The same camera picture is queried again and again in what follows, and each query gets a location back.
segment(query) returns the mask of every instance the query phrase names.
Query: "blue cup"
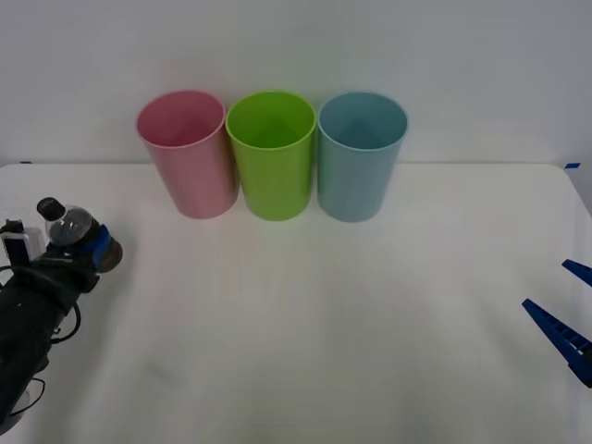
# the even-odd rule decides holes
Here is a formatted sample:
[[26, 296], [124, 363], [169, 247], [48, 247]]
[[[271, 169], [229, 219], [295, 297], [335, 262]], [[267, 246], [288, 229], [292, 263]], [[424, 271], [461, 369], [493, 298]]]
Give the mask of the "blue cup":
[[348, 92], [319, 111], [318, 201], [331, 217], [360, 222], [380, 211], [407, 115], [374, 92]]

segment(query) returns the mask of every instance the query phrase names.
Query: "cable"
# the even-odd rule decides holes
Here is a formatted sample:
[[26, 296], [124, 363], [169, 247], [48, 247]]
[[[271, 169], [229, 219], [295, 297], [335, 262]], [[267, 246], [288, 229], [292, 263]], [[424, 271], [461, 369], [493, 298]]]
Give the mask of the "cable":
[[[33, 268], [30, 268], [28, 266], [12, 266], [12, 265], [0, 266], [0, 273], [2, 273], [5, 270], [22, 271], [22, 272], [28, 273], [32, 276], [35, 276], [36, 278], [43, 279], [46, 282], [49, 282], [54, 287], [56, 287], [60, 290], [63, 290], [66, 292], [72, 292], [71, 289], [65, 287], [64, 285], [62, 285], [60, 282], [56, 281], [55, 279], [52, 279], [51, 277], [48, 277], [48, 276], [44, 275], [43, 273], [40, 273], [39, 271], [37, 271]], [[60, 300], [58, 300], [57, 298], [55, 298], [53, 296], [49, 296], [48, 299], [51, 299], [51, 301], [53, 303], [57, 304], [64, 311], [64, 315], [68, 314], [68, 309], [64, 306], [63, 303], [61, 303]], [[74, 328], [72, 328], [72, 331], [70, 331], [63, 338], [51, 339], [52, 344], [59, 344], [60, 342], [64, 342], [65, 340], [72, 338], [76, 333], [78, 333], [78, 330], [80, 329], [80, 324], [82, 323], [82, 314], [81, 314], [80, 308], [76, 302], [73, 303], [72, 308], [74, 309], [74, 314], [76, 315], [76, 324], [75, 324]]]
[[82, 314], [80, 313], [80, 308], [76, 302], [74, 302], [72, 308], [74, 309], [74, 314], [76, 315], [76, 325], [74, 326], [74, 328], [72, 328], [72, 331], [70, 331], [65, 337], [52, 339], [52, 344], [59, 344], [60, 342], [64, 342], [65, 340], [72, 338], [76, 333], [78, 333], [78, 330], [80, 329], [80, 324], [82, 323]]
[[41, 399], [41, 397], [45, 393], [45, 381], [43, 381], [39, 377], [32, 377], [31, 378], [31, 381], [37, 381], [37, 382], [41, 382], [43, 384], [42, 387], [41, 387], [41, 393], [39, 394], [39, 396], [37, 397], [37, 399], [35, 401], [33, 401], [31, 404], [29, 404], [24, 409], [20, 409], [20, 410], [17, 410], [16, 412], [11, 413], [9, 415], [9, 417], [11, 417], [11, 416], [17, 416], [18, 414], [27, 412], [33, 405], [35, 405], [37, 402], [39, 402], [39, 400]]

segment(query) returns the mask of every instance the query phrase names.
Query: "bottle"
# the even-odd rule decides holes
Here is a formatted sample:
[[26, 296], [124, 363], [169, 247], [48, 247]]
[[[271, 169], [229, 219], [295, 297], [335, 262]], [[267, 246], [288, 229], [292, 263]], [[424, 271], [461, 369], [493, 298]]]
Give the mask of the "bottle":
[[55, 247], [64, 248], [70, 254], [87, 253], [101, 236], [106, 236], [109, 243], [96, 260], [97, 271], [111, 271], [121, 261], [123, 252], [119, 242], [84, 208], [62, 205], [57, 199], [46, 197], [37, 203], [37, 211], [45, 219], [45, 232]]
[[49, 241], [58, 247], [78, 242], [93, 226], [93, 217], [88, 211], [78, 206], [64, 206], [53, 197], [42, 199], [37, 211], [45, 219]]

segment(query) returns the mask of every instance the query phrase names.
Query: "white background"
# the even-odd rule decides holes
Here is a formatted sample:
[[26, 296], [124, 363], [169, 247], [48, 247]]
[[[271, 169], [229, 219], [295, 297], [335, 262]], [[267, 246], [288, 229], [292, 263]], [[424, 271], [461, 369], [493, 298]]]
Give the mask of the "white background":
[[589, 0], [4, 0], [0, 163], [137, 162], [176, 88], [396, 98], [403, 161], [586, 160]]

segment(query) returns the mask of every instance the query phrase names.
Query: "cup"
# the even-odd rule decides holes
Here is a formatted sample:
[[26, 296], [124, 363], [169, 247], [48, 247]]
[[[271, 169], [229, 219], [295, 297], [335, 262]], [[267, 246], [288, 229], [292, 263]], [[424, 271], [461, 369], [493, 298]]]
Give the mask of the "cup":
[[262, 219], [298, 215], [311, 196], [315, 110], [292, 92], [262, 91], [228, 111], [240, 183], [249, 209]]
[[407, 115], [374, 92], [348, 92], [319, 111], [318, 201], [344, 222], [375, 216], [385, 198]]
[[225, 115], [217, 98], [195, 90], [161, 95], [138, 115], [138, 134], [185, 216], [219, 216], [237, 200], [239, 181]]

